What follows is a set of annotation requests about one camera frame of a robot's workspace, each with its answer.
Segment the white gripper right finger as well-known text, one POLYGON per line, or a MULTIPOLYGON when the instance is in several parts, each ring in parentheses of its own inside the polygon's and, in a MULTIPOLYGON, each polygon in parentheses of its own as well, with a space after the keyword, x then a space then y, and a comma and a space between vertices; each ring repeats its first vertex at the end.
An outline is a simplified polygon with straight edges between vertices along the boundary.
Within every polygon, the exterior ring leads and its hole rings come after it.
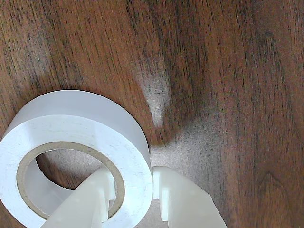
POLYGON ((175 170, 154 166, 153 198, 160 203, 161 220, 170 228, 225 228, 212 197, 175 170))

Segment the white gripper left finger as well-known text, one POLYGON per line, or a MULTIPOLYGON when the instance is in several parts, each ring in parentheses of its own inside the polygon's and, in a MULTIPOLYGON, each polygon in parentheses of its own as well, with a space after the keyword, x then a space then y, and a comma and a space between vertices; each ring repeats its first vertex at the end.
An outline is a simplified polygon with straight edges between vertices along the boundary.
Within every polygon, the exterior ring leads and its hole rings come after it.
POLYGON ((44 228, 101 228, 115 200, 115 181, 107 168, 86 178, 51 214, 44 228))

